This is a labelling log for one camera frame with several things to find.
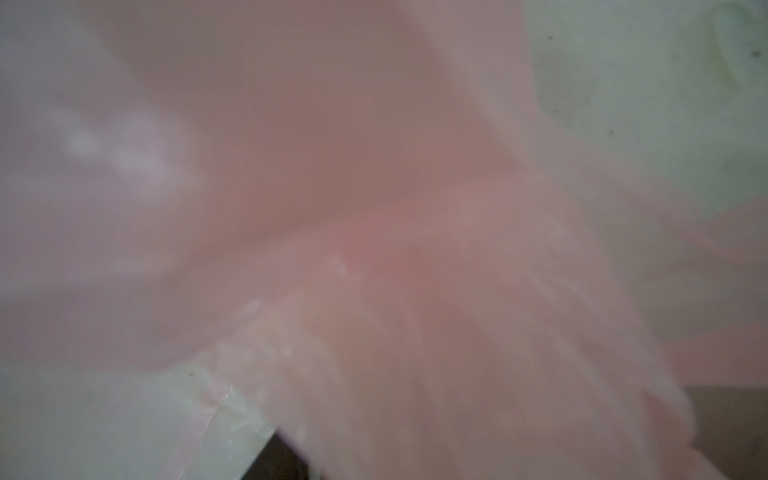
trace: plastic bag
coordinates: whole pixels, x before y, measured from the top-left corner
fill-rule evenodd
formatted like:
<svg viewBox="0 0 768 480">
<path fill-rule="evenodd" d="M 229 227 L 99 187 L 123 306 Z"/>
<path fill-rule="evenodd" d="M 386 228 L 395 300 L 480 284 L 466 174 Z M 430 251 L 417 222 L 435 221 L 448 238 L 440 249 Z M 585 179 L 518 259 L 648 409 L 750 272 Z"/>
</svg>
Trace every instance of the plastic bag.
<svg viewBox="0 0 768 480">
<path fill-rule="evenodd" d="M 764 319 L 764 210 L 694 223 L 554 126 L 518 2 L 82 5 L 3 6 L 6 359 L 218 342 L 335 480 L 717 478 L 613 275 L 661 339 Z"/>
</svg>

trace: clear plastic wrap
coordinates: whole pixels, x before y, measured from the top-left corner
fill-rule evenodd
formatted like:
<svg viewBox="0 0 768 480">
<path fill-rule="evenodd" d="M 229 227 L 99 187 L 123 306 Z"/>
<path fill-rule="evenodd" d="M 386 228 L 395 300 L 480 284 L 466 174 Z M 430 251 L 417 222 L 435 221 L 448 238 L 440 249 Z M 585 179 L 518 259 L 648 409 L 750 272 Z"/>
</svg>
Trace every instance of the clear plastic wrap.
<svg viewBox="0 0 768 480">
<path fill-rule="evenodd" d="M 519 2 L 0 8 L 4 360 L 199 355 L 334 480 L 719 478 L 658 340 L 766 384 L 766 202 L 554 125 Z"/>
</svg>

